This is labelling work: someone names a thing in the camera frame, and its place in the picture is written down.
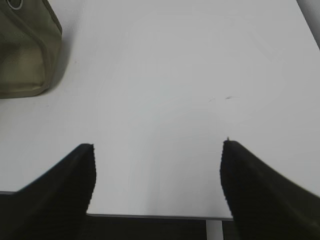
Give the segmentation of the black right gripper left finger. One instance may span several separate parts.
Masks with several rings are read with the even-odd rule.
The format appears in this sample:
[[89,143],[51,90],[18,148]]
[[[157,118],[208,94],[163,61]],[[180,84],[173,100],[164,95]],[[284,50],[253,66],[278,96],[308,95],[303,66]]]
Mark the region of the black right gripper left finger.
[[75,240],[96,185],[94,146],[82,143],[0,202],[2,240]]

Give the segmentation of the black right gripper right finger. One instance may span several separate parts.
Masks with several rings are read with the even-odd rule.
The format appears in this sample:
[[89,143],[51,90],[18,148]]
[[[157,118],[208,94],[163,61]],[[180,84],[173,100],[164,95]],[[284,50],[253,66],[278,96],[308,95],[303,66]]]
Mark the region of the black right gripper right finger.
[[220,183],[242,240],[318,240],[320,198],[225,140]]

